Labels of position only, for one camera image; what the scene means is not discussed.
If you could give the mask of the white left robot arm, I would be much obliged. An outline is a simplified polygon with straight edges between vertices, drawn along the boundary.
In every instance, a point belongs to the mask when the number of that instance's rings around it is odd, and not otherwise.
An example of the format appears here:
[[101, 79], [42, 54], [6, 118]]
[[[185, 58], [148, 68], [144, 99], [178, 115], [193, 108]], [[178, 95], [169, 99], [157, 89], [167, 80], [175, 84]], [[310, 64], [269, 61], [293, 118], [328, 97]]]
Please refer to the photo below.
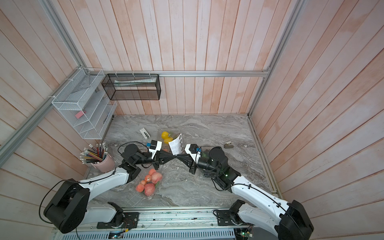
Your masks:
[[58, 182], [56, 194], [44, 210], [39, 210], [40, 219], [54, 225], [63, 234], [89, 223], [107, 223], [112, 228], [120, 228], [125, 218], [121, 207], [113, 202], [106, 207], [89, 207], [89, 202], [110, 189], [132, 182], [141, 172], [141, 165], [158, 168], [175, 158], [162, 149], [162, 142], [152, 140], [145, 144], [145, 152], [139, 149], [139, 145], [136, 141], [123, 144], [122, 163], [105, 174], [87, 180]]

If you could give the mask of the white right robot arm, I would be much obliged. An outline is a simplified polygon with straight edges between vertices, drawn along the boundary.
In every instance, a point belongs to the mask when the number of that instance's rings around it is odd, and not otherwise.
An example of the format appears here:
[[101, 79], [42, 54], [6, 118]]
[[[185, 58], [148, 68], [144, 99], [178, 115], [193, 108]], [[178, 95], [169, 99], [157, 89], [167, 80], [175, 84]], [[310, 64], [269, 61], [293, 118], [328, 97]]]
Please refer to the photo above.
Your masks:
[[314, 226], [304, 208], [296, 200], [287, 202], [257, 187], [228, 163], [221, 147], [207, 154], [196, 144], [188, 144], [177, 159], [186, 161], [192, 173], [200, 169], [212, 176], [218, 191], [228, 191], [240, 197], [228, 210], [216, 210], [220, 226], [236, 225], [258, 227], [279, 240], [308, 240]]

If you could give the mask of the yellow lemon lower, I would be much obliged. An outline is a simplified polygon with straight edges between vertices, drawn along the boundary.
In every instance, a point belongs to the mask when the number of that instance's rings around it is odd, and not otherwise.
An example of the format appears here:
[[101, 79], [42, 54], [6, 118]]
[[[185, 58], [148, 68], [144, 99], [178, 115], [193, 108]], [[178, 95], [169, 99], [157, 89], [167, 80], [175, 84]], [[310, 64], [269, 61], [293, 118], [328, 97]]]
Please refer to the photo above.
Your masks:
[[168, 144], [168, 143], [172, 142], [173, 140], [174, 139], [172, 137], [168, 137], [168, 138], [164, 139], [164, 142]]

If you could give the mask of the yellow lemon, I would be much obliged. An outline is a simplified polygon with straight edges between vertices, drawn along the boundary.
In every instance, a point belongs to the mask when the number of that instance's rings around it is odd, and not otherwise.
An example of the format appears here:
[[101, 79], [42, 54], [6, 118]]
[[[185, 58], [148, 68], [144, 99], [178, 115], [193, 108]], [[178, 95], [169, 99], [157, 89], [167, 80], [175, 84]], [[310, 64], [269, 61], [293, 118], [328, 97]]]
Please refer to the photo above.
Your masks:
[[172, 142], [173, 140], [174, 139], [172, 137], [168, 137], [168, 138], [164, 139], [164, 142], [168, 144], [168, 143]]
[[162, 139], [165, 140], [165, 139], [170, 137], [170, 134], [168, 132], [164, 131], [164, 132], [162, 132], [161, 137], [162, 137]]

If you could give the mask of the clear box of lemons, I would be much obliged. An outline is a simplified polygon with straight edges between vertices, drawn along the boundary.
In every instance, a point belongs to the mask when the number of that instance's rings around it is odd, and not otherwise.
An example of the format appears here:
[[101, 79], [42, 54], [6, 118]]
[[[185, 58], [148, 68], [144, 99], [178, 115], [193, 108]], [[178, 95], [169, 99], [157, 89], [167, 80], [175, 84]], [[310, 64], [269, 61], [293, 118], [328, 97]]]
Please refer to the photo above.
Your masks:
[[179, 129], [160, 129], [158, 130], [157, 140], [162, 142], [163, 148], [169, 147], [169, 143], [179, 138]]

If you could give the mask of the yellow lemon upper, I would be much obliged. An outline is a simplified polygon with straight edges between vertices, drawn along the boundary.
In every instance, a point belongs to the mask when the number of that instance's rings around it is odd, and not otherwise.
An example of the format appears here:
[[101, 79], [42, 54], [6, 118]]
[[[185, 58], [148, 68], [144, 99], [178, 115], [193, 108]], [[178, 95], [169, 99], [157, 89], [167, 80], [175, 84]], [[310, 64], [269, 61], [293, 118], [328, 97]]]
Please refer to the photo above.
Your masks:
[[170, 137], [170, 134], [168, 132], [164, 131], [164, 132], [162, 132], [161, 137], [162, 137], [162, 139], [165, 140], [165, 139]]

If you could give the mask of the clear box of apples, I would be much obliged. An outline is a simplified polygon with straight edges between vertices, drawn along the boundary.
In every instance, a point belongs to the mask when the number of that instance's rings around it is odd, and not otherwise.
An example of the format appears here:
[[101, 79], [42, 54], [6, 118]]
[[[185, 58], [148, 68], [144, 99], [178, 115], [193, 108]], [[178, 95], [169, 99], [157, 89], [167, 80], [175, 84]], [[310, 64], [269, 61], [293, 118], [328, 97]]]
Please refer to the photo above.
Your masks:
[[135, 181], [136, 193], [151, 200], [159, 191], [163, 178], [164, 175], [160, 170], [154, 168], [144, 169], [139, 173]]

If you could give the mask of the small brown white object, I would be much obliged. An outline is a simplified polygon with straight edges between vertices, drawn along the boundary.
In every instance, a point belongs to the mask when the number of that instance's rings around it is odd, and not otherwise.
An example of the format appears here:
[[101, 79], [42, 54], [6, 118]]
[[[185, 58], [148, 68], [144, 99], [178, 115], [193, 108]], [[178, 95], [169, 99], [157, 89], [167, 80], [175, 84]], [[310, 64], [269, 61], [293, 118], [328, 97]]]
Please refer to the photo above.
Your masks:
[[232, 142], [232, 141], [227, 141], [227, 142], [225, 142], [225, 143], [224, 143], [224, 148], [225, 148], [225, 149], [232, 149], [232, 148], [234, 148], [234, 144], [233, 144], [233, 142]]

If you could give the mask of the pink cup of pencils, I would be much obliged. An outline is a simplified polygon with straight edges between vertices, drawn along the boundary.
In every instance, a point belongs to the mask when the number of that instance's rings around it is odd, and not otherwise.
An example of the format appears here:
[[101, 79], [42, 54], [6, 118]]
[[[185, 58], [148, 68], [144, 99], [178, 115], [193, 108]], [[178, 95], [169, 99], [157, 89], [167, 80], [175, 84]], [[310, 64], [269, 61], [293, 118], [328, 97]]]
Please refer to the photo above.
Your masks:
[[115, 161], [108, 153], [108, 148], [105, 143], [96, 145], [89, 144], [80, 154], [80, 161], [84, 165], [92, 165], [102, 173], [107, 173], [115, 169]]

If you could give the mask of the pink eraser on shelf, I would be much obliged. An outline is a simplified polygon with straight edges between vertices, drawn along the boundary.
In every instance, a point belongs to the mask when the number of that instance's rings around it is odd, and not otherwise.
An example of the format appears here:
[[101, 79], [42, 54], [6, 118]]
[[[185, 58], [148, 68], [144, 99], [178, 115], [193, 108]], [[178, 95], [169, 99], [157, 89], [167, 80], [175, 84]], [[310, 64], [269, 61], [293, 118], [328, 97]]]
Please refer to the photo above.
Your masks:
[[75, 114], [76, 119], [80, 119], [82, 116], [84, 116], [86, 111], [79, 111]]

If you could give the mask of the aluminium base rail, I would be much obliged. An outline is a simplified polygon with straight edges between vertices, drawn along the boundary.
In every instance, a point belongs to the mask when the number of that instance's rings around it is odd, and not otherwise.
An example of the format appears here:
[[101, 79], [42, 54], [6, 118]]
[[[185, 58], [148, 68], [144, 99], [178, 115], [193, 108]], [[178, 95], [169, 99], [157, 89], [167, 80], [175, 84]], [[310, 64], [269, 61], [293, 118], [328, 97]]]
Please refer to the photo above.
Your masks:
[[129, 217], [120, 229], [97, 229], [96, 224], [77, 227], [62, 234], [54, 230], [53, 240], [246, 240], [260, 231], [278, 238], [277, 221], [260, 209], [244, 206], [236, 224], [223, 219], [226, 208], [133, 208], [126, 209]]

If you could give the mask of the black mesh wall basket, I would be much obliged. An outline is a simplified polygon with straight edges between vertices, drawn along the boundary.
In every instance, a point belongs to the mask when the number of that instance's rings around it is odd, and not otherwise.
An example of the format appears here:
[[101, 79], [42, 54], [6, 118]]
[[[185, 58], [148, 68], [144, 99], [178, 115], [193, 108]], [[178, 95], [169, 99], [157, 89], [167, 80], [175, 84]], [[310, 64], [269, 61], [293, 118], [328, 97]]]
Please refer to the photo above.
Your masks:
[[107, 74], [102, 86], [112, 101], [157, 101], [162, 92], [156, 74]]

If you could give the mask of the white mesh wall shelf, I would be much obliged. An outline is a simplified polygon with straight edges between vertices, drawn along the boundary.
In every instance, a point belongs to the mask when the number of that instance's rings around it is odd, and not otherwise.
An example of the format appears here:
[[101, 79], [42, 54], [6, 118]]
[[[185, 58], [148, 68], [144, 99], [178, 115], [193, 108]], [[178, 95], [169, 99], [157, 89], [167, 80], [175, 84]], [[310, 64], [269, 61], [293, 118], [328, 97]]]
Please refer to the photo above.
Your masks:
[[[102, 140], [112, 121], [117, 103], [99, 89], [103, 69], [77, 68], [64, 87], [54, 95], [53, 106], [84, 140]], [[86, 111], [80, 119], [75, 114]]]

